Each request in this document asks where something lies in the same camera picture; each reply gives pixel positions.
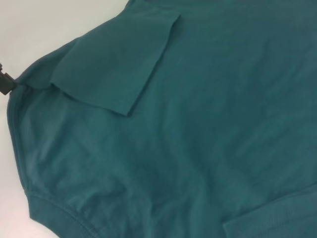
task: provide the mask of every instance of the teal shirt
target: teal shirt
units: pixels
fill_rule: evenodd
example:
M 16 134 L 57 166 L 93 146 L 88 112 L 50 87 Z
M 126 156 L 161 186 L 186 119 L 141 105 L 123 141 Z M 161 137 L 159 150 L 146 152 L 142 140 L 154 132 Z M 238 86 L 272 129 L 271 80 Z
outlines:
M 317 2 L 131 0 L 35 62 L 8 123 L 61 238 L 316 238 Z

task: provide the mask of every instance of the white background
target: white background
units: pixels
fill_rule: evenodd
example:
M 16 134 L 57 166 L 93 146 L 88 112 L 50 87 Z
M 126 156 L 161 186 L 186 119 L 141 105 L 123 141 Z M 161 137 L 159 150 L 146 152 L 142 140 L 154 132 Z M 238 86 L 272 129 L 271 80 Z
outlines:
M 128 0 L 0 0 L 0 62 L 18 77 L 31 63 L 118 15 Z M 0 94 L 0 238 L 56 238 L 29 218 Z

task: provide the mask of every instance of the green fabric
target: green fabric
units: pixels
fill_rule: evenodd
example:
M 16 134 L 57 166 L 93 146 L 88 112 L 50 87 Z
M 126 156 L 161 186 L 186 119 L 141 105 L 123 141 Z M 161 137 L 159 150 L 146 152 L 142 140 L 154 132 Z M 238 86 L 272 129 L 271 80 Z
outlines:
M 61 238 L 316 238 L 317 3 L 131 0 L 18 79 L 32 219 Z

